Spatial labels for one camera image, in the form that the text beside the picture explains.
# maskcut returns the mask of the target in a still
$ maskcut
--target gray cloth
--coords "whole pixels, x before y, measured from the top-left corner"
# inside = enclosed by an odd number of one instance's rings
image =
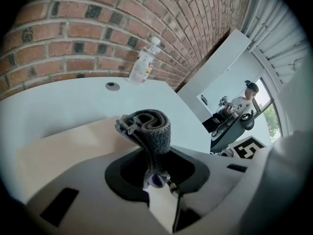
[[[171,124],[168,117],[158,110],[141,110],[123,115],[116,121],[116,130],[138,144],[146,153],[148,169],[143,188],[149,185],[162,188],[169,174],[162,161],[170,151]]]

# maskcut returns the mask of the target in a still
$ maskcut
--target person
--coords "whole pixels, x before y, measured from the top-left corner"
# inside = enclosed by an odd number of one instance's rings
[[[235,116],[242,116],[245,113],[251,113],[253,108],[253,99],[259,92],[259,87],[255,83],[251,83],[248,80],[245,82],[245,96],[234,98],[231,101],[231,105],[237,106],[237,109],[235,110]],[[219,106],[225,105],[225,98],[226,97],[222,98]],[[225,117],[227,114],[225,114],[224,111],[225,108],[219,110],[218,113],[213,114],[212,117],[202,123],[209,133],[213,132],[221,123],[227,120]]]

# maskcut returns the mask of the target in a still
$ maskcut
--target black slot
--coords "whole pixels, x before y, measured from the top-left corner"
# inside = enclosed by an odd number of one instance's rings
[[[65,213],[73,203],[78,194],[78,190],[65,188],[59,195],[50,203],[50,205],[40,215],[50,224],[58,227]]]
[[[240,172],[245,172],[247,167],[242,166],[242,165],[236,165],[236,164],[230,164],[229,166],[227,166],[227,168],[232,169],[232,170],[236,170],[236,171],[240,171]]]

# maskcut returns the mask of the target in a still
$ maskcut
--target green foliage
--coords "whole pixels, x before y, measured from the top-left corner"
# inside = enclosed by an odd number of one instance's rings
[[[270,137],[273,140],[277,131],[279,130],[278,119],[273,104],[271,104],[263,113],[266,122],[268,123]]]

